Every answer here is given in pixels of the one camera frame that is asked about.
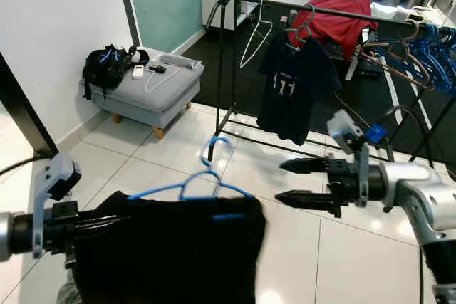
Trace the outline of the grey ottoman wooden feet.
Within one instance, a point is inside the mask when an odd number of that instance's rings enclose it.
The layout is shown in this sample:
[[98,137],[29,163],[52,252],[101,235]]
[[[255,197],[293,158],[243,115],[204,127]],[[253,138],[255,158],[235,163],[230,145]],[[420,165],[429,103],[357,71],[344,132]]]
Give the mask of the grey ottoman wooden feet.
[[[95,103],[102,111],[109,112],[115,122],[128,118],[141,124],[149,125],[157,138],[164,137],[164,128],[185,109],[191,106],[192,99],[201,90],[201,78],[205,65],[194,70],[162,64],[158,51],[143,47],[150,54],[150,62],[145,66],[145,74],[141,80],[131,79],[133,67],[127,67],[120,85],[113,90],[91,85],[81,80],[82,95]],[[163,65],[168,68],[166,73],[148,70],[150,65]]]

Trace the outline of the white low platform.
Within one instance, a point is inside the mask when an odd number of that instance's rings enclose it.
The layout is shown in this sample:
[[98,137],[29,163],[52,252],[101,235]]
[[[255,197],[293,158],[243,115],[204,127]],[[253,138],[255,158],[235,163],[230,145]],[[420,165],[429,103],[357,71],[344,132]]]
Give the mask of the white low platform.
[[[283,2],[284,4],[297,4],[304,5],[310,0],[272,0]],[[372,2],[371,11],[374,16],[386,18],[388,20],[406,20],[410,15],[417,15],[424,18],[426,21],[441,22],[447,20],[447,10],[441,11],[436,7],[427,6],[389,6],[385,4],[379,4],[378,2]]]

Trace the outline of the black printed t-shirt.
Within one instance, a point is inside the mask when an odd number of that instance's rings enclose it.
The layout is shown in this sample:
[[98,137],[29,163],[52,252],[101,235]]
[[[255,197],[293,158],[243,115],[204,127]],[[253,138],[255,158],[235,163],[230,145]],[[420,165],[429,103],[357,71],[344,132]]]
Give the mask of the black printed t-shirt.
[[267,220],[258,199],[128,199],[89,210],[118,215],[120,232],[78,242],[83,304],[255,304]]

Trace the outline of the black metal clothes rack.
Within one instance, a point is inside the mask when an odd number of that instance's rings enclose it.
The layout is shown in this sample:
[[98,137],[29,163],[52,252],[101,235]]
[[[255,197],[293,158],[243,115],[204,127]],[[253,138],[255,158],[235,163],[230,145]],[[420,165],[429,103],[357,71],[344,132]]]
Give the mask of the black metal clothes rack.
[[[283,2],[272,1],[272,0],[221,0],[219,2],[219,5],[224,6],[225,4],[230,4],[231,2],[234,2],[234,5],[237,6],[238,1],[250,1],[250,2],[257,1],[258,4],[260,4],[261,2],[264,2],[264,5],[277,6],[280,8],[284,8],[286,10],[302,11],[303,8],[306,8],[306,4],[304,4],[304,5],[284,4]],[[378,26],[379,25],[404,26],[404,27],[413,29],[413,27],[411,27],[411,25],[406,22],[407,20],[414,20],[414,21],[419,21],[422,23],[435,24],[430,21],[420,21],[418,19],[417,15],[410,15],[409,17],[407,17],[404,20],[395,20],[395,19],[386,19],[386,18],[377,17],[377,16],[374,16],[373,14],[371,16],[365,16],[365,15],[361,15],[361,14],[352,14],[352,12],[325,10],[325,9],[317,9],[317,8],[316,8],[316,12],[322,12],[322,14],[329,14],[329,15],[335,15],[335,16],[344,16],[344,17],[358,19],[358,20],[375,21],[375,22],[378,22]],[[444,24],[436,24],[436,25],[437,26],[446,26]],[[448,27],[456,28],[456,22],[452,26],[448,26]],[[417,93],[417,95],[415,95],[415,98],[413,101],[414,103],[420,103],[424,94],[428,90],[433,90],[431,88],[421,89],[419,87],[417,87],[417,89],[419,89],[419,93]],[[452,112],[454,106],[456,106],[456,97],[450,97],[449,95],[448,95],[448,97],[449,97],[449,101],[446,103],[446,106],[444,106],[444,108],[442,109],[442,112],[440,113],[440,116],[437,118],[437,121],[435,121],[432,125],[430,125],[427,128],[427,130],[429,130],[429,131],[427,131],[426,135],[423,135],[423,138],[421,138],[420,144],[417,145],[417,147],[413,151],[413,154],[411,155],[411,157],[413,159],[418,158],[420,156],[419,155],[420,152],[424,151],[425,158],[429,161],[433,161],[434,154],[433,154],[433,151],[431,151],[430,145],[431,145],[431,142],[434,142],[434,140],[435,140],[435,138],[434,138],[435,131],[437,129],[439,129],[440,124],[442,124],[442,121],[449,115],[450,112]]]

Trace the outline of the navy t-shirt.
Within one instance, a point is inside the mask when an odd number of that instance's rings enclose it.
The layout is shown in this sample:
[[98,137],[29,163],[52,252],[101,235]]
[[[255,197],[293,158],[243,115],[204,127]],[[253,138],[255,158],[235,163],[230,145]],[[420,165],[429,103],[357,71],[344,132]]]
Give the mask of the navy t-shirt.
[[278,33],[258,73],[264,76],[257,126],[295,145],[305,144],[315,102],[340,90],[338,70],[316,39],[294,47],[288,34]]

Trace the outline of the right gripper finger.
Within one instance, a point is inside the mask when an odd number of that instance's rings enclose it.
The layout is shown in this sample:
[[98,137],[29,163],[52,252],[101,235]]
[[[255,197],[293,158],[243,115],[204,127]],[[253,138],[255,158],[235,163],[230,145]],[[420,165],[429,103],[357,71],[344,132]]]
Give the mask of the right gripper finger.
[[329,170],[328,159],[288,159],[279,167],[294,174],[326,173]]
[[286,191],[276,194],[276,200],[294,209],[326,211],[336,215],[336,203],[332,194],[310,191]]

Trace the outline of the copper metal hanger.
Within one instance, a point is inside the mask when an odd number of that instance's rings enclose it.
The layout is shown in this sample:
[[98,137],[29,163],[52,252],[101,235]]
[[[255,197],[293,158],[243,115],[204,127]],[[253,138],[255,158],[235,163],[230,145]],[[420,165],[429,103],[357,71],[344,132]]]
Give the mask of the copper metal hanger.
[[418,88],[433,86],[425,66],[411,53],[404,39],[382,41],[378,39],[374,28],[365,26],[361,29],[354,56],[373,63]]
[[358,56],[411,85],[430,88],[433,86],[431,72],[417,56],[414,56],[408,45],[423,32],[423,23],[410,19],[406,22],[413,27],[412,34],[394,40],[365,41],[361,44]]

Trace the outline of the green hanger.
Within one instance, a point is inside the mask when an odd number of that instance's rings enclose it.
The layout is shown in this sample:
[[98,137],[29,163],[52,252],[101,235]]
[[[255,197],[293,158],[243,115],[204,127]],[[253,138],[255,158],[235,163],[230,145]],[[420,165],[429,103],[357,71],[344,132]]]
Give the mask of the green hanger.
[[310,24],[315,21],[316,18],[316,7],[313,4],[306,4],[306,8],[303,8],[294,21],[286,29],[289,45],[293,47],[303,46],[307,40],[314,36],[314,32],[310,27]]

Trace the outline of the red cloth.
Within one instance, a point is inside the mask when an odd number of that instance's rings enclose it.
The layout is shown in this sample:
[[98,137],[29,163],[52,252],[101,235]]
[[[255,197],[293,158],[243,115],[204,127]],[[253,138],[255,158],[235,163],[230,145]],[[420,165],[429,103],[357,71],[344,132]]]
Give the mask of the red cloth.
[[[306,7],[310,5],[317,9],[336,10],[352,12],[352,14],[361,14],[371,16],[372,0],[310,0]],[[288,40],[294,47],[301,47],[300,38],[306,39],[313,36],[320,43],[323,41],[332,40],[339,43],[343,47],[344,59],[348,62],[354,53],[356,45],[361,41],[362,28],[371,28],[378,30],[378,22],[366,21],[362,19],[353,19],[344,16],[335,16],[316,12],[315,18],[310,21],[309,29],[296,33],[287,33]]]

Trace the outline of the flat grey device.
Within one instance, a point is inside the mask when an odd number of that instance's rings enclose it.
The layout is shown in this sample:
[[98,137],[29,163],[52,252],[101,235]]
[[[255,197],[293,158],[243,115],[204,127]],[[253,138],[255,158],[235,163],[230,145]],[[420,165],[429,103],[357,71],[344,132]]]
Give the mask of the flat grey device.
[[191,58],[186,58],[184,56],[174,56],[173,54],[163,53],[159,56],[159,61],[162,64],[182,67],[190,70],[196,69],[202,65],[202,61],[193,60]]

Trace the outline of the black door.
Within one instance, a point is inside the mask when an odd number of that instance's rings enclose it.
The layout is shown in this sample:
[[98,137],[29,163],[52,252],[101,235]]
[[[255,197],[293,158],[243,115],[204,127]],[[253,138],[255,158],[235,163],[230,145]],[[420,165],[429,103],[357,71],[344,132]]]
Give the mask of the black door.
[[48,129],[43,125],[32,103],[27,99],[9,63],[0,57],[0,95],[4,107],[10,113],[36,154],[52,157],[59,153]]

